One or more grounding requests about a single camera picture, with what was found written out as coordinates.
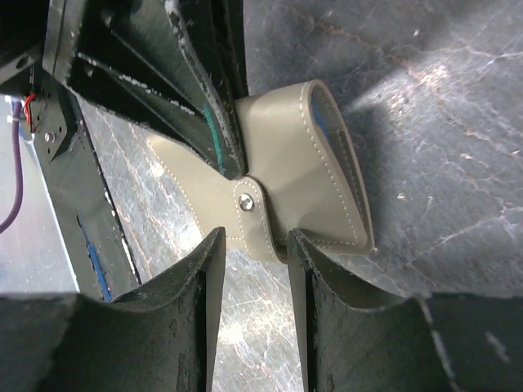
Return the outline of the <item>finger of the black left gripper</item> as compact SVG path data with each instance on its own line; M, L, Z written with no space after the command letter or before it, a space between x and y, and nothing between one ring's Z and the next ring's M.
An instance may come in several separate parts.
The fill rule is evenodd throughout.
M242 1L166 1L165 13L203 98L211 149L205 155L218 172L248 170L235 102L248 94Z
M91 104L189 147L211 149L203 98L165 13L166 1L52 1L43 68Z

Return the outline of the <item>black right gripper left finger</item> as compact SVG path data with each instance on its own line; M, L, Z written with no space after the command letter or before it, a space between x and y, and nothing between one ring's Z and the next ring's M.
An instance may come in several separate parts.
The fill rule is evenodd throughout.
M209 391L226 232L110 303L78 293L1 297L4 391Z

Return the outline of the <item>beige leather card holder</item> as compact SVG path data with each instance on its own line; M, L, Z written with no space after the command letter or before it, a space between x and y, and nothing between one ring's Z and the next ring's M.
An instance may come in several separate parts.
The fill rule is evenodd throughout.
M179 187L199 232L226 231L257 261L285 261L302 230L334 254L374 247L369 201L346 123L318 79L238 100L248 173L229 180L175 141L149 145Z

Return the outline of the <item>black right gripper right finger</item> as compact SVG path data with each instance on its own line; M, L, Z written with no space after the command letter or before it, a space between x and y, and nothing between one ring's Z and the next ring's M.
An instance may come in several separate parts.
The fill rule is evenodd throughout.
M300 230L288 237L307 391L519 391L522 296L402 297L344 269Z

